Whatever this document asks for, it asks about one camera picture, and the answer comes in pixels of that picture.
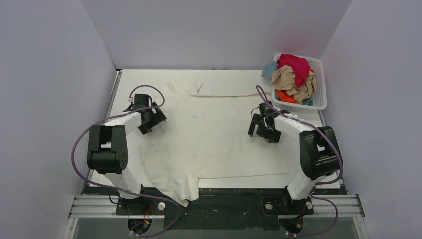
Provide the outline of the cream white t shirt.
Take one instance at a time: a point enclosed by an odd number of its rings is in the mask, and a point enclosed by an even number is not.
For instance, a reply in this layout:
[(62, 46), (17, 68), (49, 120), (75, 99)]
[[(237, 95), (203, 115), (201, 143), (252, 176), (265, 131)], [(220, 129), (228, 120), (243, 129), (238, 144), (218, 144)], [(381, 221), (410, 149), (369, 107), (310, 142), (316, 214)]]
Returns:
[(163, 90), (167, 117), (142, 152), (147, 177), (182, 206), (199, 198), (199, 180), (288, 174), (278, 143), (248, 135), (257, 94), (200, 93), (202, 83), (174, 78)]

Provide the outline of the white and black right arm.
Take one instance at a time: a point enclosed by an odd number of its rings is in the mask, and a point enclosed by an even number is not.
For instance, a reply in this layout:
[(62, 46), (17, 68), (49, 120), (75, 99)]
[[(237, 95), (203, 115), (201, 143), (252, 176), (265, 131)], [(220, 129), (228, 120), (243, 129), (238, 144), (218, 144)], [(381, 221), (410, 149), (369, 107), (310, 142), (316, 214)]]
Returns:
[(317, 127), (298, 119), (287, 110), (277, 110), (270, 102), (262, 102), (258, 113), (253, 113), (248, 135), (254, 134), (268, 143), (278, 143), (286, 134), (299, 144), (300, 171), (286, 187), (288, 196), (281, 200), (282, 209), (289, 214), (301, 207), (301, 200), (307, 198), (324, 179), (343, 170), (343, 160), (334, 130)]

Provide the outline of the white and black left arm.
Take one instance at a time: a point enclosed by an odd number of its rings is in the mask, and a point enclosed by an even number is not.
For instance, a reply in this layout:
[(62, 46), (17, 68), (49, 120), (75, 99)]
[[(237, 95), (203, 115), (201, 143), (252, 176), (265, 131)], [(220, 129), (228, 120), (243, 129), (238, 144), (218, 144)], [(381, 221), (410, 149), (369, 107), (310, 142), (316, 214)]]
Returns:
[(148, 94), (135, 94), (125, 112), (122, 117), (90, 127), (87, 166), (117, 187), (120, 197), (130, 199), (132, 211), (143, 214), (148, 209), (148, 200), (140, 195), (142, 185), (127, 168), (127, 136), (135, 130), (149, 134), (167, 118)]

